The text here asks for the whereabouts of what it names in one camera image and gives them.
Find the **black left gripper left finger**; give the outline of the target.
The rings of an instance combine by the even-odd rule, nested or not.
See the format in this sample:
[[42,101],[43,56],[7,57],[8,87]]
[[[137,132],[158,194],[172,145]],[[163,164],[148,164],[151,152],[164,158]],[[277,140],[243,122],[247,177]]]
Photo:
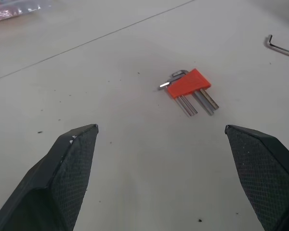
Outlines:
[[90,124],[57,138],[0,209],[0,231],[73,231],[98,132],[98,125]]

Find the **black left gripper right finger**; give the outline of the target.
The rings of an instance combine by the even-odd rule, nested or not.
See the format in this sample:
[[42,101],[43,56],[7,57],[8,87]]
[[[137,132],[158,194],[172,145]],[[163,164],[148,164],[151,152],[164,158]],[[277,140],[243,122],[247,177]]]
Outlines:
[[227,125],[240,184],[264,231],[289,231],[289,150],[275,137]]

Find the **red hex key holder set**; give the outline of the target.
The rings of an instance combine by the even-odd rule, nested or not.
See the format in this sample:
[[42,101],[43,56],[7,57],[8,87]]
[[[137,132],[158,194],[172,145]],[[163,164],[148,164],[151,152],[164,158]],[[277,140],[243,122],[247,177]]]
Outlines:
[[[175,77],[168,79],[167,82],[169,82],[169,84],[172,84],[173,82],[185,76],[185,74],[185,72],[182,72],[180,75],[176,75]],[[207,112],[208,115],[214,115],[214,111],[212,110],[211,106],[209,106],[209,104],[205,101],[201,92],[195,91],[194,93],[192,93],[192,96],[195,98],[196,101],[198,101],[198,103],[202,106],[202,108]]]

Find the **silver metal hex key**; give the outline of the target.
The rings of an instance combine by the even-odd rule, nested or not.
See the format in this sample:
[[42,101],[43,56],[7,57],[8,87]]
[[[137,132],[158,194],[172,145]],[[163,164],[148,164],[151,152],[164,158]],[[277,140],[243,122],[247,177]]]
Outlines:
[[167,88],[168,88],[170,85],[171,85],[170,82],[166,82],[166,83],[160,85],[160,86],[157,88],[157,90],[165,90],[165,92],[170,96],[171,99],[173,99],[173,100],[179,105],[179,107],[184,111],[184,113],[185,113],[188,117],[191,117],[192,114],[190,113],[190,111],[188,110],[188,108],[185,106],[185,104],[184,104],[183,102],[181,102],[178,98],[173,98],[173,97],[169,94]]
[[186,98],[184,96],[181,96],[180,99],[182,100],[182,102],[184,103],[184,105],[186,106],[186,108],[188,109],[189,111],[189,114],[191,116],[195,115],[193,109],[189,106],[188,102],[186,101]]
[[189,100],[184,96],[184,100],[186,105],[189,107],[189,109],[193,112],[193,114],[197,114],[197,110],[194,108],[194,106],[189,102]]

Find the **red plastic hex key holder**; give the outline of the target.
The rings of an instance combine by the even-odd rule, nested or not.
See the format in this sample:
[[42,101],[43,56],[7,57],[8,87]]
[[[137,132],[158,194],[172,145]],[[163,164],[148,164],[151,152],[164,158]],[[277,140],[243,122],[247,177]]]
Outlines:
[[201,89],[208,89],[211,83],[197,70],[193,69],[179,80],[167,87],[167,91],[172,98],[190,95]]

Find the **clear plastic bag with red items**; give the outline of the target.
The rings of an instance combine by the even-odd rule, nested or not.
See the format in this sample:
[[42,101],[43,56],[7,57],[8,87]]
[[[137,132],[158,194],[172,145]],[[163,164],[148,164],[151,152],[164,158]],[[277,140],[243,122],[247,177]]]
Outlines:
[[0,0],[0,21],[49,7],[51,0]]

